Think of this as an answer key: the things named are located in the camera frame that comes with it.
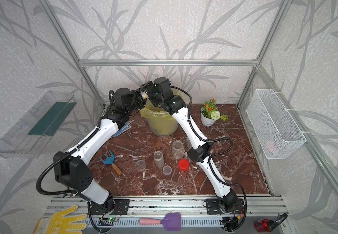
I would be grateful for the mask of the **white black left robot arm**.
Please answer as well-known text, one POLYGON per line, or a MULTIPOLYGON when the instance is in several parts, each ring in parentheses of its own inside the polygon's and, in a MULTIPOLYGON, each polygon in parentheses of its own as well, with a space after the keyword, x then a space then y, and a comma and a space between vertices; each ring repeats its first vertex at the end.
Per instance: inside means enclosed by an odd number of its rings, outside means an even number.
POLYGON ((132 112, 144 107, 146 99, 144 87, 110 91, 110 105, 94 130, 67 152, 59 151, 54 155, 54 162, 36 182, 37 191, 45 196, 75 194, 100 212, 112 211, 115 207, 112 194, 94 180, 88 164, 104 143, 124 127, 132 112), (68 190, 49 192, 42 188, 41 183, 51 169, 55 172, 55 180, 68 187, 68 190))

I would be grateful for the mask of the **brown-lidded oatmeal jar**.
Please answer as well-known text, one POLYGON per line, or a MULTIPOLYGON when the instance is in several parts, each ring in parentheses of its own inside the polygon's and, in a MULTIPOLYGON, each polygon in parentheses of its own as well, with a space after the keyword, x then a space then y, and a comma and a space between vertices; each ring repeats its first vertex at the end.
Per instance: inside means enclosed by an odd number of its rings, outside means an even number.
POLYGON ((189 138, 187 138, 186 144, 187 144, 187 149, 188 150, 192 149, 192 144, 191 144, 189 138))

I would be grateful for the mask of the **small oatmeal jar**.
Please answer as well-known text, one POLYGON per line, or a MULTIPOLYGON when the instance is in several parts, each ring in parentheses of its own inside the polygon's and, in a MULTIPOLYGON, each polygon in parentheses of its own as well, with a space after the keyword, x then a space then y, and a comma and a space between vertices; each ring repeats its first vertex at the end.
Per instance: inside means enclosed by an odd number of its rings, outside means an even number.
POLYGON ((164 155, 162 152, 157 151, 153 154, 153 159, 154 159, 154 163, 156 165, 156 167, 158 168, 163 168, 165 165, 164 162, 164 155))

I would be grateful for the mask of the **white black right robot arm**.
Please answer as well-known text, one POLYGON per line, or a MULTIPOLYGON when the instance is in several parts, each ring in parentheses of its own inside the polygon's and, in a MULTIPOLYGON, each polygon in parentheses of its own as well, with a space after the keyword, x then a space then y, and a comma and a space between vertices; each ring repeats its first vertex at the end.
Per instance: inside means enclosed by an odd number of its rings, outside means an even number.
POLYGON ((183 89, 172 86, 167 78, 161 77, 153 82, 149 81, 141 85, 139 90, 142 93, 142 98, 148 98, 154 106, 163 108, 182 127, 192 146, 188 157, 205 172, 214 188, 221 211, 225 214, 231 213, 238 199, 232 188, 238 186, 244 195, 246 193, 241 184, 225 182, 214 164, 213 157, 229 152, 233 146, 232 140, 229 137, 208 139, 191 117, 192 96, 183 89), (229 148, 224 152, 211 155, 210 150, 213 144, 224 140, 229 141, 229 148))

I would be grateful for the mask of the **clear plastic jar lid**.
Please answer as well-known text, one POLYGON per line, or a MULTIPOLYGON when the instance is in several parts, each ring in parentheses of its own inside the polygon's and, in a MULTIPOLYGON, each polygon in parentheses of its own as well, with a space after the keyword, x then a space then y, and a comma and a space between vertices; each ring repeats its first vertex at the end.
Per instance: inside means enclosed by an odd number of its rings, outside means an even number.
POLYGON ((146 169, 146 162, 144 160, 138 160, 135 164, 135 168, 137 171, 144 171, 146 169))
POLYGON ((169 175, 172 174, 173 170, 172 170, 172 168, 169 165, 165 165, 162 168, 162 172, 163 172, 164 175, 169 176, 169 175))

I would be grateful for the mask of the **red jar lid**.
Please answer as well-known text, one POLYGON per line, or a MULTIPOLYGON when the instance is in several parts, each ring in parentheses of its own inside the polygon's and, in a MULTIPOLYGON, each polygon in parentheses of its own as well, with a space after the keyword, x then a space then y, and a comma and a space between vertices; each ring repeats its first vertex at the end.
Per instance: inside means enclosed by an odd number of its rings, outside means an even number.
POLYGON ((180 171, 183 171, 183 172, 188 171, 189 166, 190 166, 190 164, 189 164, 189 161, 187 159, 181 159, 178 162, 178 169, 180 171))

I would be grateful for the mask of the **red-lidded oatmeal jar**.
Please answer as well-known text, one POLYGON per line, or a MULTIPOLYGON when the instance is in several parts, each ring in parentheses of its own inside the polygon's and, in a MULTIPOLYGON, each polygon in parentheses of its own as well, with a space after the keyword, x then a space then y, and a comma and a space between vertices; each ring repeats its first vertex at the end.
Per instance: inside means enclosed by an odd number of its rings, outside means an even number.
POLYGON ((180 140, 176 140, 172 144, 172 154, 176 160, 181 159, 184 156, 184 144, 180 140))

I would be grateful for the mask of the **glass jar with oatmeal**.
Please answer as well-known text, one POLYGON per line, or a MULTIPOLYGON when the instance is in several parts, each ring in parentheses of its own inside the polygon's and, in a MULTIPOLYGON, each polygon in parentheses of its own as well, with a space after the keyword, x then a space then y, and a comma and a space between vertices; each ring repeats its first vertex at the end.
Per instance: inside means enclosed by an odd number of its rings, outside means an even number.
POLYGON ((148 98, 148 95, 145 92, 141 92, 141 96, 142 96, 143 99, 147 99, 148 98))

